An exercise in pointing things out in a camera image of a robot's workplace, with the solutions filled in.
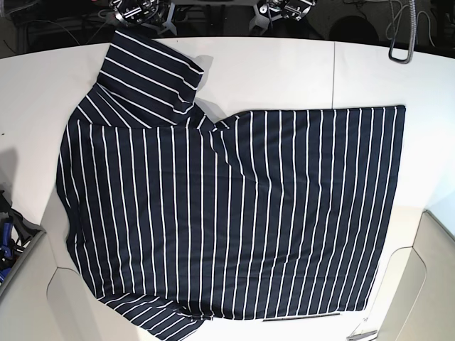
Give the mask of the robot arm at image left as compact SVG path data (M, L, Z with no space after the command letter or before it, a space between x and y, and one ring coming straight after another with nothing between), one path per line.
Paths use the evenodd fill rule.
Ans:
M162 0L114 0L109 1L114 17L124 26L143 26L155 30L159 35L170 32L177 35L172 23L176 5Z

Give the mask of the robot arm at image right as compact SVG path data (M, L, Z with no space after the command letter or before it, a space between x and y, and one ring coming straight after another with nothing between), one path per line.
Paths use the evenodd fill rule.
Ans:
M258 1L252 8L254 15L249 23L249 31L261 28L262 33L272 28L279 19L300 21L317 4L317 1L307 0L276 0Z

